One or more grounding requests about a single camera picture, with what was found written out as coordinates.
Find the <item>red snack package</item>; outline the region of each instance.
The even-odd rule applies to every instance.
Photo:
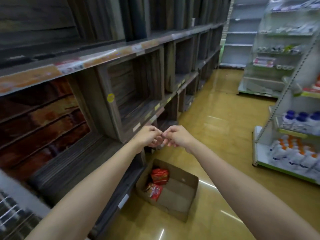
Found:
[[[149,183],[145,192],[148,194],[148,196],[157,201],[161,192],[163,190],[163,187],[160,186],[160,185],[156,185],[156,184],[153,184],[153,183]]]
[[[151,172],[152,181],[157,185],[165,185],[169,180],[169,171],[166,169],[157,168]]]

